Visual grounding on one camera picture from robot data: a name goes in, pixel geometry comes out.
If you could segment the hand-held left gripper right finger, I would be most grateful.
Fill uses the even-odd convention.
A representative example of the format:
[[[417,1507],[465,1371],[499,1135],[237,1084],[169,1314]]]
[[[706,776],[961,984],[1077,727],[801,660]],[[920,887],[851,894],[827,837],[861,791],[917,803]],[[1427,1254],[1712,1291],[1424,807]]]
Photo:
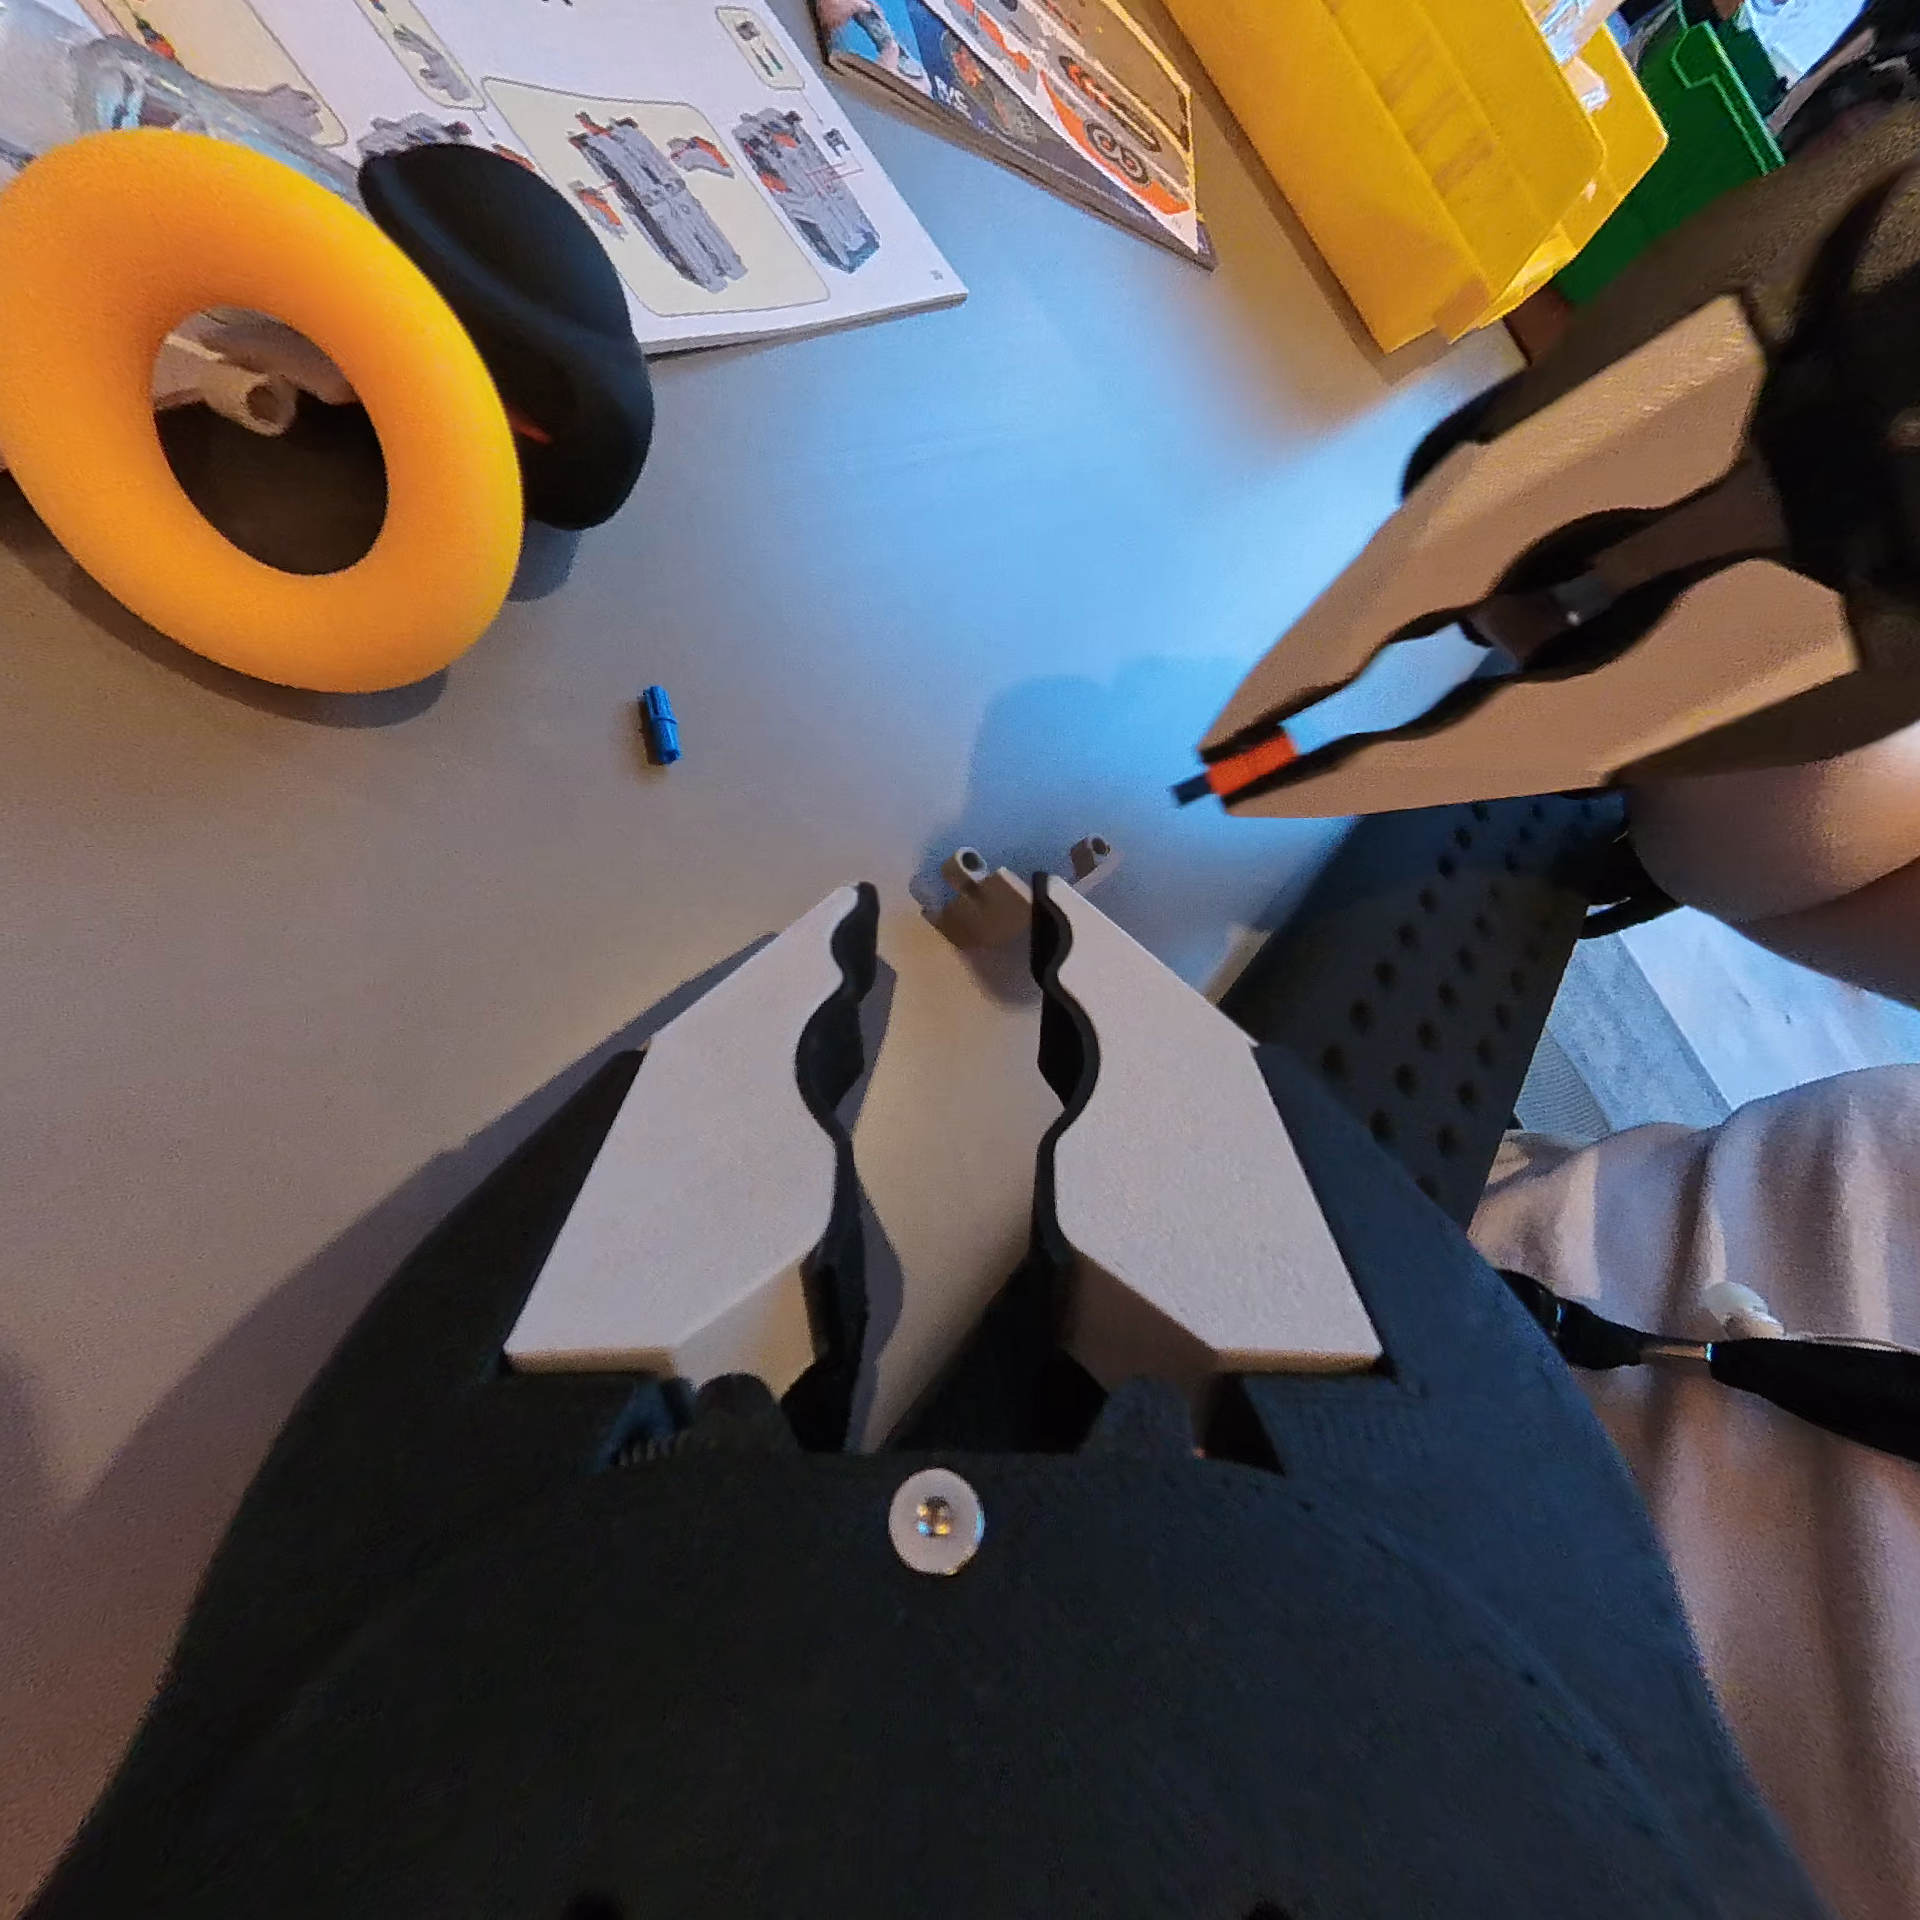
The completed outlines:
[[[1258,1045],[1097,906],[1037,880],[1035,1237],[1100,1384],[1362,1376],[1385,1355]]]

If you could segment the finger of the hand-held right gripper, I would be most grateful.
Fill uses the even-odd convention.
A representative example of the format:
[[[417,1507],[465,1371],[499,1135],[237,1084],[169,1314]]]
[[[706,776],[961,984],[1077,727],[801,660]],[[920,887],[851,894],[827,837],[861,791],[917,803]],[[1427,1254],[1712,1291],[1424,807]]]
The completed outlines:
[[[1433,707],[1469,680],[1526,676],[1513,631],[1553,605],[1515,598],[1525,560],[1603,511],[1662,519],[1712,472],[1731,478],[1762,370],[1753,330],[1722,296],[1529,420],[1453,446],[1237,686],[1197,756],[1226,759],[1277,732],[1301,755],[1355,736],[1302,748],[1301,724],[1378,660],[1448,628],[1502,653],[1507,670]]]
[[[1857,660],[1836,589],[1746,560],[1681,592],[1609,663],[1560,678],[1464,683],[1417,722],[1338,739],[1224,807],[1249,819],[1338,819],[1597,788],[1838,680]]]

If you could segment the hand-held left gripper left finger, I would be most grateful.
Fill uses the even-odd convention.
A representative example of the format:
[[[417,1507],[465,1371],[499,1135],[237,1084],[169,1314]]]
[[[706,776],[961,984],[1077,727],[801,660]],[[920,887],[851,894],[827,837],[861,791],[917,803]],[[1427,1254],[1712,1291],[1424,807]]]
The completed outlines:
[[[832,890],[641,1051],[506,1342],[524,1376],[760,1381],[848,1447],[868,1333],[841,1108],[866,1070],[872,883]]]

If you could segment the grey angled brick piece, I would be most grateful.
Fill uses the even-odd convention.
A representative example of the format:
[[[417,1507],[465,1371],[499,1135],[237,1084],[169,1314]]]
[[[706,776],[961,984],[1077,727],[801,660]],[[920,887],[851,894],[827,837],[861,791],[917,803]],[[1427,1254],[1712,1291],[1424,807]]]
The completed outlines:
[[[1057,891],[1094,891],[1120,868],[1107,834],[1077,839],[1042,878]],[[1034,874],[995,863],[973,846],[954,848],[921,900],[923,922],[958,949],[984,992],[1025,1002],[1035,990],[1032,944],[1035,926]]]

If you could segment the orange connector with blue pins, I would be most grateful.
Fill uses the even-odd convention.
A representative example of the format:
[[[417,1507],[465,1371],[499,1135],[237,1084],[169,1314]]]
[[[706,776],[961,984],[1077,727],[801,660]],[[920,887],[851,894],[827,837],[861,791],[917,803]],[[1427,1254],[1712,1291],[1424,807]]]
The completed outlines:
[[[1280,774],[1298,756],[1301,752],[1289,739],[1289,734],[1277,732],[1267,739],[1260,739],[1258,742],[1237,755],[1205,760],[1196,774],[1188,774],[1186,780],[1177,782],[1171,788],[1171,795],[1181,807],[1196,804],[1206,798],[1228,803],[1241,791],[1256,788],[1260,782]]]

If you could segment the person's right forearm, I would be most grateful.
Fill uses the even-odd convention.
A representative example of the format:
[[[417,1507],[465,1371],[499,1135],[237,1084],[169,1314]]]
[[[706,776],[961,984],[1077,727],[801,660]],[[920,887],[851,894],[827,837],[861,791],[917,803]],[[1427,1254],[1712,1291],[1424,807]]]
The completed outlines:
[[[1803,766],[1636,782],[1626,822],[1670,900],[1918,1004],[1918,727]]]

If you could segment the grey desk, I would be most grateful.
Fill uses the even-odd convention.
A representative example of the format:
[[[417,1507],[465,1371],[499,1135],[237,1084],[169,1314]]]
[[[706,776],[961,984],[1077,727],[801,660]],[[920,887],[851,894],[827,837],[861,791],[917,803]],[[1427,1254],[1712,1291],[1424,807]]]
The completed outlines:
[[[1214,271],[836,80],[966,302],[665,358],[628,509],[424,688],[181,655],[5,490],[5,1916],[372,1290],[709,971],[878,890],[876,1445],[1019,1260],[1057,1114],[1035,994],[923,922],[946,854],[1107,834],[1100,908],[1224,992],[1338,843],[1168,788],[1517,356],[1377,354],[1194,87]]]

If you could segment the green storage bin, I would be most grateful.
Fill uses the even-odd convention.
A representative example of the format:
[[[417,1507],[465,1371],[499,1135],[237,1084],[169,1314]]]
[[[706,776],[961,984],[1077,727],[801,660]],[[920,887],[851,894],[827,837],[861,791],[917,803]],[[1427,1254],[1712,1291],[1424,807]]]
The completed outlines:
[[[1642,254],[1729,192],[1786,163],[1772,115],[1786,78],[1746,5],[1666,5],[1643,14],[1624,60],[1640,87],[1627,125],[1646,149],[1646,122],[1665,149],[1624,192],[1609,220],[1556,275],[1576,307],[1593,302]]]

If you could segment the nested yellow storage bins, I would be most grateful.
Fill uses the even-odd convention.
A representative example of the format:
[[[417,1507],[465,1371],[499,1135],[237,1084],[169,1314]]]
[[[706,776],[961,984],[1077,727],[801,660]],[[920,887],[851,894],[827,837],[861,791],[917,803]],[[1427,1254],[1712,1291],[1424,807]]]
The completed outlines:
[[[1165,12],[1381,352],[1504,320],[1668,143],[1613,5]]]

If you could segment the person's torso in white shirt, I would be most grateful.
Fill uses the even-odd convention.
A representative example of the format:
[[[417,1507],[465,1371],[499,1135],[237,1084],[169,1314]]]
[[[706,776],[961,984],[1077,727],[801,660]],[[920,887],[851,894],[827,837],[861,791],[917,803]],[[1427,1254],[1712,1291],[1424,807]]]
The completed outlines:
[[[1690,1347],[1916,1352],[1918,1070],[1842,1072],[1714,1126],[1502,1143],[1488,1263]],[[1916,1458],[1699,1364],[1586,1373],[1668,1550],[1706,1671],[1840,1916],[1918,1916]]]

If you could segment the black foam wheel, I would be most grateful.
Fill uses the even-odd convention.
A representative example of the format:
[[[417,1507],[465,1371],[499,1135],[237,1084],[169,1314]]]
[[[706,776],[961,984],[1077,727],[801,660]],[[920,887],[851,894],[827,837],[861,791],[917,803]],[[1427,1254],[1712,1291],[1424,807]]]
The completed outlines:
[[[356,187],[489,370],[529,519],[562,533],[611,522],[641,480],[657,396],[588,220],[515,155],[459,141],[380,154]]]

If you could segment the open instruction booklet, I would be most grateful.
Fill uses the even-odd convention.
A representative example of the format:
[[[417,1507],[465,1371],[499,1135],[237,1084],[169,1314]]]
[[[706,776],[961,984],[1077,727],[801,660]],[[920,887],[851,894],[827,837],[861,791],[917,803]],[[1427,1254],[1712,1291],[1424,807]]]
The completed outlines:
[[[84,2],[323,155],[465,143],[553,184],[641,347],[760,344],[964,302],[770,5]]]

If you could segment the clear bag of brick parts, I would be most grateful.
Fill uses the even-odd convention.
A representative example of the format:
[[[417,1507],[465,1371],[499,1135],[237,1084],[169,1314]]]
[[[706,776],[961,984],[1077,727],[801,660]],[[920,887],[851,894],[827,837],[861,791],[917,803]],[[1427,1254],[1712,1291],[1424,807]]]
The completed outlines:
[[[3,5],[3,184],[38,155],[93,132],[172,130],[273,158],[356,210],[353,167],[306,127],[317,106],[299,87],[222,90],[156,53],[81,24],[51,5]],[[152,378],[158,412],[202,405],[262,439],[284,436],[299,399],[355,399],[345,373],[290,327],[241,307],[181,320]]]

